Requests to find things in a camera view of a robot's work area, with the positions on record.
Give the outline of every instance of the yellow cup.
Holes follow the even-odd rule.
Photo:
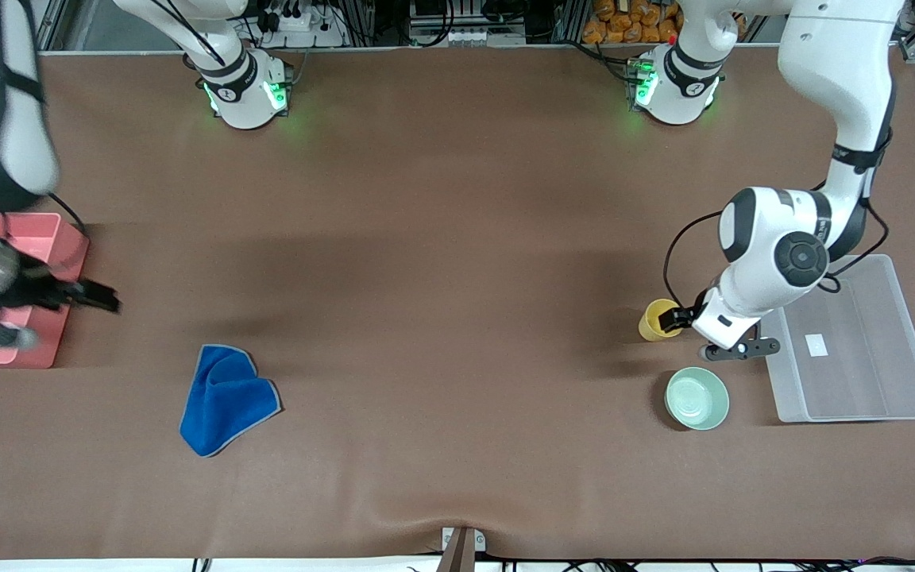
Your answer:
[[[679,328],[672,330],[672,332],[664,332],[658,326],[658,316],[675,307],[677,307],[677,304],[673,300],[666,300],[666,298],[660,298],[660,300],[650,303],[649,307],[645,308],[645,315],[642,315],[642,319],[638,322],[638,332],[650,342],[661,342],[682,332],[683,330]]]

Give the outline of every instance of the brown table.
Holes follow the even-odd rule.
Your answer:
[[[784,426],[752,362],[712,366],[722,427],[679,431],[661,391],[701,340],[636,334],[684,223],[823,176],[831,120],[774,58],[737,50],[668,127],[570,50],[318,54],[251,133],[177,57],[47,58],[87,275],[126,307],[73,312],[57,369],[0,372],[0,558],[421,553],[450,524],[505,557],[915,557],[915,423]],[[875,203],[915,321],[915,66],[893,70]],[[714,234],[679,247],[687,296]],[[201,459],[178,426],[208,342],[252,352],[284,412]]]

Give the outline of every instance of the pink tray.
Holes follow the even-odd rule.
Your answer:
[[[49,265],[67,263],[69,268],[56,274],[61,280],[76,280],[83,271],[87,258],[87,239],[73,225],[62,222],[55,213],[8,214],[10,218],[10,244],[22,253],[27,253]],[[2,236],[0,215],[0,236]],[[0,322],[30,328],[37,332],[37,347],[25,351],[0,349],[0,367],[15,369],[47,369],[55,362],[66,326],[69,307],[61,311],[50,311],[41,307],[4,309]]]

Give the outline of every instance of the green bowl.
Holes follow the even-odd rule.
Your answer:
[[[702,367],[684,367],[673,373],[666,386],[666,408],[686,427],[712,430],[726,420],[729,392],[715,373]]]

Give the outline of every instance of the blue cloth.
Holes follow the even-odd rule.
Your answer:
[[[249,354],[207,344],[200,349],[179,432],[197,455],[210,457],[277,412],[277,391],[257,377]]]

